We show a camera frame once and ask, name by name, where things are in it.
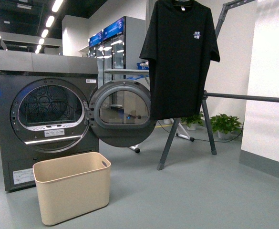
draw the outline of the black t-shirt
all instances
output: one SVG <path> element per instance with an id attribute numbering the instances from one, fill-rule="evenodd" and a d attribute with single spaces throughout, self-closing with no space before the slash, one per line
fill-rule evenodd
<path id="1" fill-rule="evenodd" d="M 220 61 L 210 8 L 157 1 L 140 58 L 149 61 L 152 120 L 198 114 L 210 61 Z"/>

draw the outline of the dryer door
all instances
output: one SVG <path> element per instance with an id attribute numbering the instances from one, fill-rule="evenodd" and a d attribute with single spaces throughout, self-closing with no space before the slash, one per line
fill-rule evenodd
<path id="1" fill-rule="evenodd" d="M 111 81 L 100 87 L 89 103 L 88 118 L 94 133 L 105 143 L 129 147 L 150 136 L 150 92 L 133 80 Z"/>

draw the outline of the potted plant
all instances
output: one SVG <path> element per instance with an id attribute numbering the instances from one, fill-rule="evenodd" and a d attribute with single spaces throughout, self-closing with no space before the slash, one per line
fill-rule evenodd
<path id="1" fill-rule="evenodd" d="M 231 132 L 240 132 L 241 122 L 236 116 L 228 116 L 226 114 L 219 114 L 210 118 L 212 131 L 218 132 L 219 138 L 229 139 Z"/>
<path id="2" fill-rule="evenodd" d="M 190 117 L 181 118 L 181 121 L 183 123 L 186 123 L 187 129 L 196 130 L 196 127 L 198 125 L 200 125 L 200 126 L 203 125 L 203 119 L 202 119 L 203 117 L 204 117 L 204 115 L 203 115 L 203 112 L 201 111 L 199 114 L 195 114 Z"/>

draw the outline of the gray floor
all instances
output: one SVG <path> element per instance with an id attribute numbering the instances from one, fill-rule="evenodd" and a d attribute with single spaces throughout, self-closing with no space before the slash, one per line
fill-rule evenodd
<path id="1" fill-rule="evenodd" d="M 207 132 L 191 136 L 207 139 Z M 165 169 L 157 171 L 167 137 L 156 128 L 140 154 L 101 142 L 112 162 L 109 205 L 52 228 L 279 229 L 279 178 L 239 163 L 241 139 L 216 143 L 213 156 L 208 142 L 175 138 Z M 48 228 L 36 188 L 6 193 L 0 160 L 0 229 L 30 228 Z"/>

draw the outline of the glass door display fridge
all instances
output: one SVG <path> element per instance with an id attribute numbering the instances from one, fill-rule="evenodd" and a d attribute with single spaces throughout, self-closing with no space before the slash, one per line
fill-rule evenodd
<path id="1" fill-rule="evenodd" d="M 103 29 L 103 69 L 137 69 L 144 41 L 145 21 L 141 19 L 122 17 Z M 103 83 L 129 77 L 104 73 Z"/>
<path id="2" fill-rule="evenodd" d="M 97 58 L 98 65 L 98 88 L 103 82 L 103 31 L 95 34 L 89 39 L 89 51 L 87 56 L 89 58 Z"/>

